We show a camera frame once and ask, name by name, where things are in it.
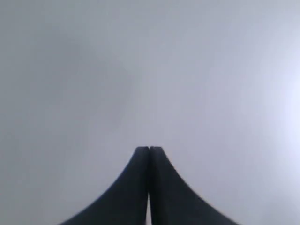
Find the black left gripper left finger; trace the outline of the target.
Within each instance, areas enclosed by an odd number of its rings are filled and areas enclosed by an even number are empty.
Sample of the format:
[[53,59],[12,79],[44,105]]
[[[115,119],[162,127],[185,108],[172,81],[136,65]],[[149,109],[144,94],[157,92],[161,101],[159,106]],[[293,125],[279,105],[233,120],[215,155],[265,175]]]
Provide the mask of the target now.
[[149,147],[135,149],[117,180],[64,225],[144,225],[148,203]]

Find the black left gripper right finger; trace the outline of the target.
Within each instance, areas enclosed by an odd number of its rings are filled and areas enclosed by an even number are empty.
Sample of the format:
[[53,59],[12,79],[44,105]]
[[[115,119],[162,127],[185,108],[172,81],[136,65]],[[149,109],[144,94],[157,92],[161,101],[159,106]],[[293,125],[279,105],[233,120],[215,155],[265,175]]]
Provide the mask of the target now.
[[198,196],[177,173],[163,148],[150,147],[150,211],[153,225],[235,225]]

